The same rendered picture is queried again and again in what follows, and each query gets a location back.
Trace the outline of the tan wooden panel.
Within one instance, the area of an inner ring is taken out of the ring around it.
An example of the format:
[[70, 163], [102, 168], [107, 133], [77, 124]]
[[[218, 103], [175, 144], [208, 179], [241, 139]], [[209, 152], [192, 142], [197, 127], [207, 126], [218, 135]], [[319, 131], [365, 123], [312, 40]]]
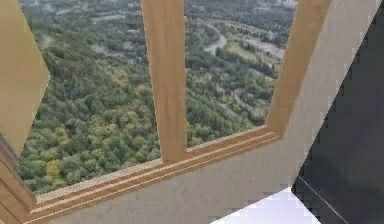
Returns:
[[0, 134], [20, 155], [49, 71], [17, 0], [0, 0]]

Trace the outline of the wooden framed window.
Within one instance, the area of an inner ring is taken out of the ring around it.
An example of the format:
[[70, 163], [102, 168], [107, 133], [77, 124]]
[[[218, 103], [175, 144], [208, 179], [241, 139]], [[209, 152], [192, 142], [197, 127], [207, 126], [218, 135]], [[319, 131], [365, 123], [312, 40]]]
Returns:
[[184, 0], [141, 0], [160, 158], [38, 200], [16, 173], [19, 155], [0, 134], [0, 221], [48, 224], [55, 218], [283, 139], [331, 1], [298, 0], [265, 124], [188, 147]]

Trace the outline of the black cabinet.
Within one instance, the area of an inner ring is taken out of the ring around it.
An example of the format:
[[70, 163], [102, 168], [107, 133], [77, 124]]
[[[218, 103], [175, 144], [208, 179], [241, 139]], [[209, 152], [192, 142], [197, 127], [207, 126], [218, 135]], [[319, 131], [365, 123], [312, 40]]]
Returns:
[[384, 0], [292, 193], [320, 224], [384, 224]]

